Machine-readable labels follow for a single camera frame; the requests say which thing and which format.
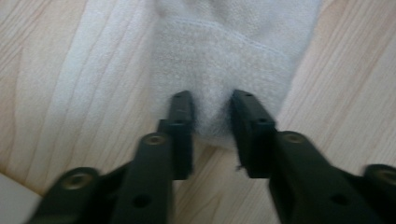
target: white cloth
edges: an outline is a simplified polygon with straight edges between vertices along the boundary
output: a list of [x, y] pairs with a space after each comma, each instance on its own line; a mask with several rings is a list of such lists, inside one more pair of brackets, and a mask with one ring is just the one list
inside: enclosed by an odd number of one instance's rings
[[0, 174], [0, 223], [26, 223], [41, 197]]
[[158, 0], [151, 59], [154, 111], [191, 91], [196, 132], [215, 145], [230, 135], [233, 90], [255, 94], [275, 116], [317, 20], [320, 0]]

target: white towel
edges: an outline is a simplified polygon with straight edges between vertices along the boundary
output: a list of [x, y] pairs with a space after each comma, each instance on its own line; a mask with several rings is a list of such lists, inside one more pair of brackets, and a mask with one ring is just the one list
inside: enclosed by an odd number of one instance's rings
[[154, 108], [191, 91], [196, 132], [229, 139], [233, 90], [249, 91], [275, 116], [317, 20], [320, 0], [158, 0], [151, 59]]

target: wood grain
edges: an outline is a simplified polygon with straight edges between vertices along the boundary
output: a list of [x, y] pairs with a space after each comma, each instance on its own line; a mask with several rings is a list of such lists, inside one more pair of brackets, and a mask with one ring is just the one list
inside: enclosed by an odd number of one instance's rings
[[[153, 130], [152, 1], [0, 1], [0, 172], [43, 193], [65, 170], [107, 172]], [[277, 117], [358, 174], [396, 165], [396, 2], [326, 0]], [[265, 180], [228, 149], [196, 147], [177, 223], [277, 223]]]

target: screw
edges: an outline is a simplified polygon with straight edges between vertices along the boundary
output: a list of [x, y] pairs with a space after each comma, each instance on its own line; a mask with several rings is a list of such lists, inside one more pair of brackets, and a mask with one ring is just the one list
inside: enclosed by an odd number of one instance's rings
[[68, 176], [63, 182], [64, 189], [81, 189], [92, 181], [92, 176], [85, 173], [78, 173]]

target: light wooden surface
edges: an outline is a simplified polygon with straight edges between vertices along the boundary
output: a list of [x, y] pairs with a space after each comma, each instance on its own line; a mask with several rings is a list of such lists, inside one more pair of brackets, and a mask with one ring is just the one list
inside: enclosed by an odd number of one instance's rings
[[[131, 159], [149, 115], [151, 1], [0, 1], [0, 172], [43, 193], [63, 171]], [[326, 0], [280, 130], [358, 174], [396, 165], [396, 2]], [[197, 146], [177, 223], [275, 223], [266, 181]]]

